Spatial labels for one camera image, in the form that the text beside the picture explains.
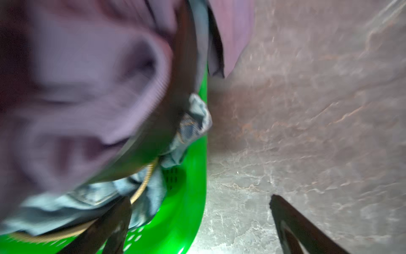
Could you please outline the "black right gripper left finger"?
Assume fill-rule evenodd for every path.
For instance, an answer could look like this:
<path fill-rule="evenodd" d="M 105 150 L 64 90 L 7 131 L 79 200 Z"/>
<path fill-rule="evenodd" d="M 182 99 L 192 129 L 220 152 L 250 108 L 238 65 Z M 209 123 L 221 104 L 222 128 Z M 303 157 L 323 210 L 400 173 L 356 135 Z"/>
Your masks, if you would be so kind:
<path fill-rule="evenodd" d="M 132 215 L 130 199 L 123 197 L 59 254 L 122 254 Z"/>

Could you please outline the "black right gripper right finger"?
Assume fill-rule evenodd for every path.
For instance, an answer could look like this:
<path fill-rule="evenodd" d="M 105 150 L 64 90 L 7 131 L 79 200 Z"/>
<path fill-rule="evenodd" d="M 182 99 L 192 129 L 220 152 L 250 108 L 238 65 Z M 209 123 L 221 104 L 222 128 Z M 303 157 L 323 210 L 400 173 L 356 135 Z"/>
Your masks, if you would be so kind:
<path fill-rule="evenodd" d="M 348 254 L 282 196 L 271 196 L 270 209 L 283 253 Z"/>

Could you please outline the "black leather belt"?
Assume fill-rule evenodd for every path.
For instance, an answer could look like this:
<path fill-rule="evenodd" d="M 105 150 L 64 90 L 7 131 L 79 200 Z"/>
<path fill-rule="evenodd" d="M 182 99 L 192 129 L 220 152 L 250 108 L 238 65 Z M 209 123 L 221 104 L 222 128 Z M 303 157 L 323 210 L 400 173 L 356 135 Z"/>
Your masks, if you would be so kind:
<path fill-rule="evenodd" d="M 175 137 L 189 96 L 195 90 L 198 48 L 195 22 L 188 1 L 181 1 L 176 13 L 171 78 L 161 102 L 124 144 L 117 156 L 90 183 L 109 182 L 137 173 L 158 159 Z"/>

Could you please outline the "purple trousers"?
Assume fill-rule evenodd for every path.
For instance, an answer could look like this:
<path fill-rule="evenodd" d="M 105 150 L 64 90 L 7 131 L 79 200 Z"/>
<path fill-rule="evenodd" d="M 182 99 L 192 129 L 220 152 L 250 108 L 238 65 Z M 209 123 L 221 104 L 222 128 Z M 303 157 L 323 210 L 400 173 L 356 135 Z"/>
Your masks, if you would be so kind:
<path fill-rule="evenodd" d="M 229 75 L 254 2 L 188 2 L 197 77 L 204 60 Z M 180 4 L 1 2 L 1 220 L 89 183 L 122 150 L 168 88 Z"/>

